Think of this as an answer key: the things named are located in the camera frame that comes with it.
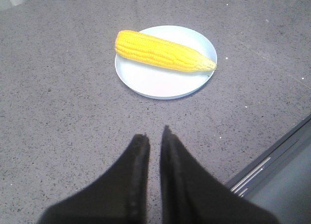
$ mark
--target granite surface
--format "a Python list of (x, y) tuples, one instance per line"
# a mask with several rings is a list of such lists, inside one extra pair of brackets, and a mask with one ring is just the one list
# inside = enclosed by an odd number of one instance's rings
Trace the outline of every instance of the granite surface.
[[(225, 183), (311, 112), (311, 0), (32, 0), (0, 12), (0, 223), (35, 223), (121, 155), (151, 143), (148, 223), (161, 223), (164, 125)], [(118, 31), (178, 25), (218, 68), (197, 92), (149, 99), (114, 68)]]

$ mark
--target gray speckled countertop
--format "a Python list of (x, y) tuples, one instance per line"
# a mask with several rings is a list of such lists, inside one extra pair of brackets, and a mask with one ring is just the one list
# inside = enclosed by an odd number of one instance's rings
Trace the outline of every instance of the gray speckled countertop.
[[(160, 223), (168, 124), (225, 183), (311, 112), (311, 0), (32, 0), (0, 12), (0, 223), (34, 223), (120, 156), (151, 143), (148, 220)], [(118, 78), (119, 30), (178, 25), (215, 46), (206, 86), (176, 100)]]

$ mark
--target corn on the cob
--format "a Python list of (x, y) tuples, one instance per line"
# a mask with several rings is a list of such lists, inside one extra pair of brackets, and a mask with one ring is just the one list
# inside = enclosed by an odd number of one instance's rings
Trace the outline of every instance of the corn on the cob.
[(125, 58), (167, 69), (185, 72), (216, 69), (214, 61), (192, 48), (136, 31), (120, 31), (115, 50)]

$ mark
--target plate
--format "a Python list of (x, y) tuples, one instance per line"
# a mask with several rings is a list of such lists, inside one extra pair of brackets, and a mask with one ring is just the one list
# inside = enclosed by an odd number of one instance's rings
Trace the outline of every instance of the plate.
[[(212, 43), (192, 29), (181, 26), (155, 26), (140, 32), (193, 48), (217, 63), (217, 54)], [(165, 100), (192, 94), (214, 73), (164, 69), (129, 60), (118, 54), (115, 67), (119, 78), (136, 93), (152, 99)]]

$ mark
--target white plate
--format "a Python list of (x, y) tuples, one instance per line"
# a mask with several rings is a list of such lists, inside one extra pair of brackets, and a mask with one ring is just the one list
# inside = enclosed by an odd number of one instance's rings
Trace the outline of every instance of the white plate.
[[(212, 43), (200, 33), (180, 26), (156, 26), (140, 31), (193, 48), (217, 63)], [(163, 69), (120, 55), (115, 58), (116, 72), (133, 91), (152, 99), (177, 99), (202, 87), (214, 71), (181, 72)]]

